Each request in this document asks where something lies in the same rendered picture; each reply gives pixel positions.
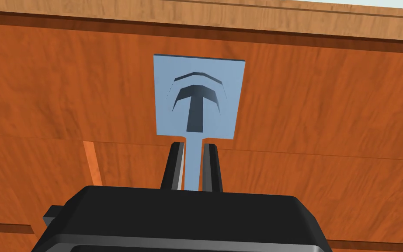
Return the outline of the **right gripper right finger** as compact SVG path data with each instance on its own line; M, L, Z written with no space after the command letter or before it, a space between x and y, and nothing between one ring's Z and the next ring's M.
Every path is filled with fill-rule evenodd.
M215 144L204 145L202 162L202 191L223 192L218 149Z

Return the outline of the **brown wooden cupboard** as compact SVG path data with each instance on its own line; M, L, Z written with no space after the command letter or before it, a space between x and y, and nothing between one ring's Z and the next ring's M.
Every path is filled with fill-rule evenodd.
M0 0L0 13L403 42L403 9L295 0ZM0 252L31 252L49 206L84 186L158 188L173 142L0 136ZM218 149L226 192L297 197L334 252L403 250L403 160Z

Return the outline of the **orange-brown wooden drawer front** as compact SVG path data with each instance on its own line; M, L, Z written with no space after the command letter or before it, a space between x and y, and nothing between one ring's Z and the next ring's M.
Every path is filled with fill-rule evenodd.
M403 42L0 13L0 136L167 145L153 55L246 62L223 149L403 160Z

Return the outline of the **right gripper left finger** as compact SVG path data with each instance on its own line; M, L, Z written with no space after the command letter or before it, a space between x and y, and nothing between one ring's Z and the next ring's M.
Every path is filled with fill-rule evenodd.
M161 189L182 190L184 142L172 143L161 182Z

